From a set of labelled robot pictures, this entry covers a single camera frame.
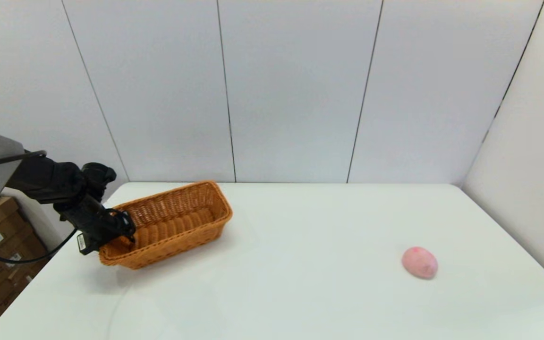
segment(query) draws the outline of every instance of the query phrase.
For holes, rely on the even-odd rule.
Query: pink foam ball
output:
[[[402,265],[418,278],[431,279],[438,272],[438,260],[425,248],[408,248],[402,255]]]

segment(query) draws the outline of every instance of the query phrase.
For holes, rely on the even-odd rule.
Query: wicker basket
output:
[[[232,209],[220,187],[203,181],[116,206],[136,224],[135,243],[119,237],[100,248],[105,265],[140,269],[222,234]]]

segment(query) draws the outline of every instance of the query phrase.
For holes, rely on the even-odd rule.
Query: white wall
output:
[[[350,183],[462,183],[541,4],[386,0]]]
[[[216,0],[64,0],[131,181],[235,181]]]
[[[544,8],[464,190],[544,267]]]
[[[220,0],[237,181],[345,183],[381,0]]]

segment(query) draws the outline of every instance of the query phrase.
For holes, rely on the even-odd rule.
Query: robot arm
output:
[[[1,141],[11,140],[0,136]],[[11,153],[15,153],[17,158],[23,156],[17,150]],[[74,163],[57,163],[45,155],[26,157],[14,162],[17,166],[11,177],[4,182],[5,187],[18,189],[41,204],[52,203],[54,209],[60,213],[61,220],[69,221],[82,231],[77,237],[82,254],[97,251],[119,236],[134,241],[136,228],[129,213],[105,209],[101,204],[106,185],[117,176],[112,168],[99,163],[88,163],[80,170]],[[9,167],[10,163],[12,161],[0,166]]]

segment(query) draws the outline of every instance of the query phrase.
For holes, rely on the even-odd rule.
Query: white table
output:
[[[129,183],[108,205],[178,186]],[[544,339],[544,269],[456,187],[221,188],[235,215],[218,241],[132,271],[73,240],[0,339]],[[434,280],[402,268],[414,245]]]

